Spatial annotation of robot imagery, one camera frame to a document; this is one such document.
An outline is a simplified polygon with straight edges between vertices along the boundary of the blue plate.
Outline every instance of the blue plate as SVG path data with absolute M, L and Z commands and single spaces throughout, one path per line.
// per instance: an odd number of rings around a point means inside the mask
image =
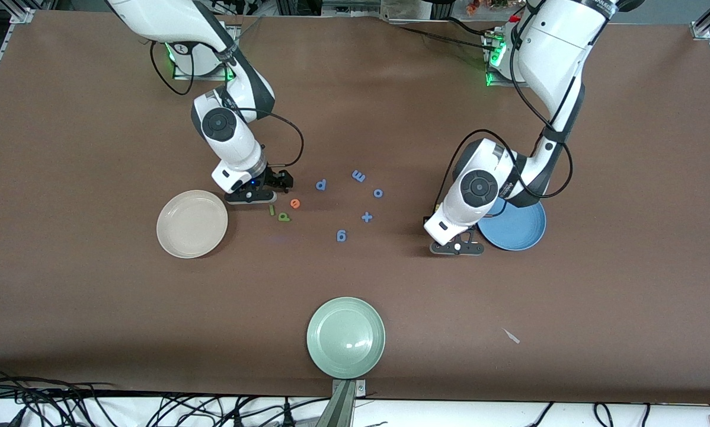
M 505 200 L 498 198 L 488 215 L 497 214 L 505 206 Z M 477 222 L 479 231 L 486 240 L 506 251 L 523 251 L 531 248 L 545 235 L 547 219 L 542 203 L 516 208 L 510 203 L 500 216 L 482 218 Z

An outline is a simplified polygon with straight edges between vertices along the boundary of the wire bundle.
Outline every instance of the wire bundle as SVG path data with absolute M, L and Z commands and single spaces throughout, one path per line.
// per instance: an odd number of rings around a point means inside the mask
M 49 387 L 36 388 L 29 383 L 43 384 Z M 260 425 L 268 425 L 279 416 L 290 417 L 291 412 L 301 406 L 322 402 L 328 398 L 307 400 L 295 405 L 287 403 L 284 406 L 272 405 L 249 413 L 241 413 L 247 403 L 258 399 L 260 396 L 237 397 L 234 408 L 227 413 L 223 409 L 222 399 L 231 397 L 227 394 L 184 394 L 184 393 L 157 393 L 157 392 L 131 392 L 111 391 L 96 389 L 95 386 L 111 386 L 103 382 L 66 382 L 40 377 L 12 376 L 0 371 L 0 398 L 12 397 L 16 404 L 23 408 L 10 421 L 10 427 L 19 427 L 27 414 L 39 417 L 41 427 L 97 427 L 100 420 L 95 421 L 90 415 L 90 403 L 97 405 L 105 418 L 103 425 L 119 427 L 106 411 L 100 397 L 160 397 L 158 410 L 149 418 L 145 427 L 159 427 L 165 422 L 166 417 L 176 409 L 187 409 L 189 412 L 179 416 L 176 424 L 168 422 L 168 427 L 179 427 L 191 417 L 203 417 L 212 420 L 212 427 L 222 427 L 229 421 L 233 426 L 242 425 L 241 420 L 250 416 L 257 416 L 271 410 L 278 410 Z M 192 400 L 205 399 L 193 403 Z M 218 410 L 208 410 L 207 406 L 215 403 Z M 52 422 L 51 415 L 60 419 L 60 424 Z

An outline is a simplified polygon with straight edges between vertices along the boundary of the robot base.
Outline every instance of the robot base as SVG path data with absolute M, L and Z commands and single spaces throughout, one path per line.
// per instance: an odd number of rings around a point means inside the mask
M 239 187 L 235 192 L 224 194 L 223 198 L 228 205 L 252 205 L 252 203 L 276 202 L 276 192 L 266 189 L 273 187 L 288 193 L 295 185 L 295 179 L 286 170 L 274 173 L 266 167 L 260 176 Z
M 463 235 L 468 235 L 468 240 L 463 240 Z M 440 246 L 436 241 L 432 241 L 428 249 L 431 253 L 438 255 L 471 255 L 478 257 L 484 253 L 484 246 L 474 241 L 474 229 L 456 235 L 447 242 L 447 245 Z
M 481 36 L 483 46 L 491 46 L 499 48 L 501 40 L 504 38 L 505 27 L 495 27 L 495 29 L 490 30 Z M 513 81 L 505 77 L 495 66 L 491 64 L 493 56 L 502 55 L 495 51 L 484 51 L 484 65 L 486 68 L 486 82 L 487 86 L 505 86 L 513 87 Z M 519 87 L 529 87 L 529 84 L 525 81 L 520 81 L 518 83 Z

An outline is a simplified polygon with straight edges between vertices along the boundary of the plate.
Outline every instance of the plate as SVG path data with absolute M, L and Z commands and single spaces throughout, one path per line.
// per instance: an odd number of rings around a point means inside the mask
M 498 198 L 489 215 L 499 213 L 505 200 Z M 547 217 L 541 202 L 526 208 L 516 208 L 510 203 L 505 211 L 493 218 L 482 218 L 477 222 L 479 231 L 486 240 L 506 251 L 523 251 L 536 245 L 545 235 Z
M 362 299 L 334 298 L 315 311 L 307 330 L 310 358 L 327 375 L 366 375 L 384 352 L 386 332 L 379 313 Z
M 191 190 L 171 199 L 160 211 L 158 241 L 174 257 L 194 259 L 218 246 L 227 227 L 228 212 L 220 198 Z

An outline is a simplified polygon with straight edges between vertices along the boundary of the green led light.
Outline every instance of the green led light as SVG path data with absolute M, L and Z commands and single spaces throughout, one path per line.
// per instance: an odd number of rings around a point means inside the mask
M 502 61 L 502 56 L 505 54 L 505 51 L 507 48 L 505 47 L 505 43 L 500 43 L 500 47 L 495 49 L 495 52 L 498 52 L 494 55 L 492 55 L 490 64 L 492 64 L 495 67 L 500 66 L 500 62 Z
M 165 48 L 168 51 L 168 57 L 171 59 L 171 62 L 176 62 L 176 59 L 173 57 L 173 52 L 171 52 L 171 46 L 165 45 Z

